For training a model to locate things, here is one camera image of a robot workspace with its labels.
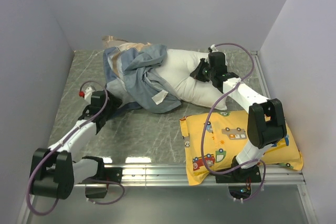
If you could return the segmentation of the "blue plaid pillowcase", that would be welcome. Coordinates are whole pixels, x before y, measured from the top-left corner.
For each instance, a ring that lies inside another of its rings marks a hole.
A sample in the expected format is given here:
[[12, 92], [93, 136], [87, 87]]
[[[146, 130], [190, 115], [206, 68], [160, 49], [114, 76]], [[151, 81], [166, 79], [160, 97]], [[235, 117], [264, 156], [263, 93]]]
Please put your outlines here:
[[182, 105], [172, 86], [156, 71], [167, 59], [167, 46], [103, 36], [106, 88], [122, 100], [118, 110], [145, 109], [166, 114]]

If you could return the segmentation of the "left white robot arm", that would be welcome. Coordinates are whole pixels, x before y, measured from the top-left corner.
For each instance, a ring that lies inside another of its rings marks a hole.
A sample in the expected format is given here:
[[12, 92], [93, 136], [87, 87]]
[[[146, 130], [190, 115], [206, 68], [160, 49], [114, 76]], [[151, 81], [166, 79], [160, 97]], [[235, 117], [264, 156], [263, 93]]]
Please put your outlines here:
[[100, 132], [122, 100], [92, 87], [79, 91], [79, 96], [87, 106], [74, 127], [57, 143], [38, 148], [33, 154], [28, 182], [31, 195], [67, 199], [74, 185], [85, 180], [100, 183], [106, 178], [102, 158], [85, 156], [78, 162], [72, 158]]

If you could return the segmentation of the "white pillow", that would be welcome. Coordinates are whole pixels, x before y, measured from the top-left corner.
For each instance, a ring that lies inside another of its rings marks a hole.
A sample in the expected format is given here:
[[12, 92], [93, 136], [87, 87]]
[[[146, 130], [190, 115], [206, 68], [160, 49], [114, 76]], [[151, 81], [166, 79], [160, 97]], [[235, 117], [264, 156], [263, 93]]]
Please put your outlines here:
[[205, 52], [168, 49], [167, 57], [155, 71], [173, 88], [180, 100], [210, 108], [222, 93], [211, 82], [201, 82], [190, 76], [201, 59], [207, 57]]

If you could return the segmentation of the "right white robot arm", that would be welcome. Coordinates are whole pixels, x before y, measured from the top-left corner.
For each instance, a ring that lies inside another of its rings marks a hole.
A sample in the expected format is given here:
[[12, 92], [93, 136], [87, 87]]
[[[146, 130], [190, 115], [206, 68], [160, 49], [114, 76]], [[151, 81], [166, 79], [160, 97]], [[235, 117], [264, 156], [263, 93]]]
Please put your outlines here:
[[219, 51], [200, 59], [190, 76], [201, 82], [210, 81], [223, 93], [219, 101], [229, 96], [248, 113], [248, 141], [234, 158], [233, 168], [229, 169], [235, 181], [243, 182], [249, 177], [249, 168], [257, 165], [262, 156], [287, 135], [282, 103], [259, 94], [237, 74], [228, 72], [226, 56]]

